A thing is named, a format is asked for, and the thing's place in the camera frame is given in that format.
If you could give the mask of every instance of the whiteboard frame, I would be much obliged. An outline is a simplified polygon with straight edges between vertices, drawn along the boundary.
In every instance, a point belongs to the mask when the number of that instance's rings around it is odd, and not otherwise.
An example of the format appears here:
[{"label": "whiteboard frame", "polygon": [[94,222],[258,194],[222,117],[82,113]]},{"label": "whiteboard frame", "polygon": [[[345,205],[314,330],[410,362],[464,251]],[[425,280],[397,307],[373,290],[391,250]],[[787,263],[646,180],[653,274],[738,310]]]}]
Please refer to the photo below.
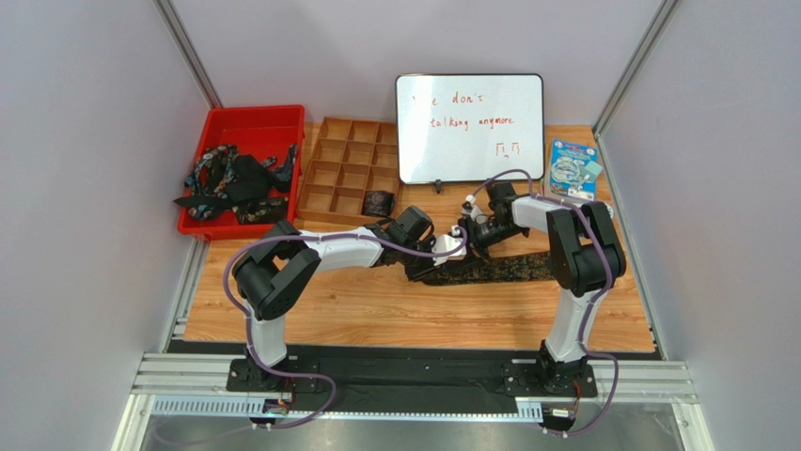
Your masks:
[{"label": "whiteboard frame", "polygon": [[[398,80],[401,77],[409,77],[409,76],[414,76],[414,77],[418,77],[418,76],[425,76],[425,77],[471,77],[471,76],[472,77],[475,77],[475,76],[487,76],[487,77],[523,76],[523,77],[530,77],[530,76],[535,76],[535,77],[538,77],[540,79],[540,84],[542,86],[542,95],[541,95],[542,101],[540,102],[540,107],[542,108],[542,111],[541,111],[541,114],[540,114],[540,117],[542,117],[542,173],[539,174],[538,177],[534,177],[532,175],[531,179],[540,180],[540,179],[545,177],[545,164],[547,163],[547,158],[546,158],[547,157],[547,155],[546,155],[547,154],[547,149],[545,147],[545,80],[537,72],[519,72],[519,73],[505,73],[505,72],[499,72],[499,73],[402,73],[402,74],[398,75],[397,77],[395,77],[395,120],[396,120],[396,122],[398,121],[398,117],[401,116],[401,111],[400,111],[400,108],[398,106]],[[400,128],[400,124],[399,124],[399,127],[398,127],[398,137],[399,137],[399,141],[398,141],[398,168],[399,168],[399,171],[400,171],[400,167],[401,167],[401,141],[400,141],[401,128]],[[501,179],[503,179],[503,180],[511,180],[511,181],[525,180],[525,178],[523,178],[523,177],[516,178],[515,176],[517,176],[517,175],[518,175],[518,173],[515,173],[514,176],[512,176],[512,177],[502,177]],[[483,180],[448,180],[448,181],[441,181],[441,180],[404,181],[404,180],[401,180],[401,182],[403,182],[404,184],[407,184],[407,185],[433,185],[433,184],[439,185],[440,183],[462,183],[462,182],[468,182],[468,181],[483,181]]]}]

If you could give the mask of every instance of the white wall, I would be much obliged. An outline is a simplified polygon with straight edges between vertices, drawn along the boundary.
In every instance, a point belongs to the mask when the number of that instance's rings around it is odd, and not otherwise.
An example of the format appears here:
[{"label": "white wall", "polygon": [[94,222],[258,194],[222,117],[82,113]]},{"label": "white wall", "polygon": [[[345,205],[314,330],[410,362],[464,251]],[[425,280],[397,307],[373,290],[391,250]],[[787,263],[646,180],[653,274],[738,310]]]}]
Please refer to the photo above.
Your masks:
[{"label": "white wall", "polygon": [[659,0],[174,0],[225,106],[395,118],[395,77],[538,72],[545,121],[600,115]]},{"label": "white wall", "polygon": [[150,1],[0,6],[0,448],[111,446],[207,110]]},{"label": "white wall", "polygon": [[798,449],[801,3],[682,2],[605,146],[718,450]]}]

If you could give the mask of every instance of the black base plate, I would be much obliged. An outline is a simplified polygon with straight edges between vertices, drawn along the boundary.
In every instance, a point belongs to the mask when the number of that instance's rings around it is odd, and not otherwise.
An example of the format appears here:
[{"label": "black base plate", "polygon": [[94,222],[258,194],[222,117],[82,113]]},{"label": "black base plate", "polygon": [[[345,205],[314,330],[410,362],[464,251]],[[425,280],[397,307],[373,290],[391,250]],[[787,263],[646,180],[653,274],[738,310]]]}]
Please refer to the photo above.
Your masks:
[{"label": "black base plate", "polygon": [[[320,363],[317,359],[284,360],[275,366],[275,369],[290,373],[319,372]],[[315,393],[319,390],[316,379],[292,380],[287,385],[285,378],[266,373],[251,358],[231,361],[230,372],[226,390],[230,392],[281,392]]]},{"label": "black base plate", "polygon": [[[538,384],[542,369],[537,364],[504,364],[503,374],[504,388],[511,397],[575,397],[575,388],[572,384],[557,393],[544,391]],[[592,366],[587,365],[576,382],[581,390],[581,397],[598,396]]]}]

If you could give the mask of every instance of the gray floor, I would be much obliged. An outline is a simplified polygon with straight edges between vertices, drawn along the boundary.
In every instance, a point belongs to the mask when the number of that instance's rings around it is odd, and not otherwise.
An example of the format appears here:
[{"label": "gray floor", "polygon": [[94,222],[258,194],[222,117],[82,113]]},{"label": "gray floor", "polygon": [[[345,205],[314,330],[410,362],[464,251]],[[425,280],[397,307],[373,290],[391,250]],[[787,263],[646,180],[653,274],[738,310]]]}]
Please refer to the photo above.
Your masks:
[{"label": "gray floor", "polygon": [[[598,411],[582,405],[579,424]],[[170,441],[196,441],[246,426],[241,418],[199,416],[153,417],[150,427]],[[145,450],[177,449],[145,440]],[[532,450],[676,451],[684,450],[673,410],[667,404],[614,405],[586,436],[569,440],[544,436],[537,425],[479,422],[319,420],[298,428],[267,432],[248,430],[193,446],[193,450],[231,449],[284,451],[427,451]]]}]

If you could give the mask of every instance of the whiteboard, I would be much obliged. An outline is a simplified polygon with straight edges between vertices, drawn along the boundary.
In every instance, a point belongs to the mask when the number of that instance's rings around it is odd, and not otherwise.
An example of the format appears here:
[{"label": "whiteboard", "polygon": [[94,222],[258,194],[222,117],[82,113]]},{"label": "whiteboard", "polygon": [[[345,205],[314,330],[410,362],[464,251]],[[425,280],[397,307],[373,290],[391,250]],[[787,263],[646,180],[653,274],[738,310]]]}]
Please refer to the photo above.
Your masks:
[{"label": "whiteboard", "polygon": [[542,177],[539,75],[401,75],[395,93],[404,183]]}]

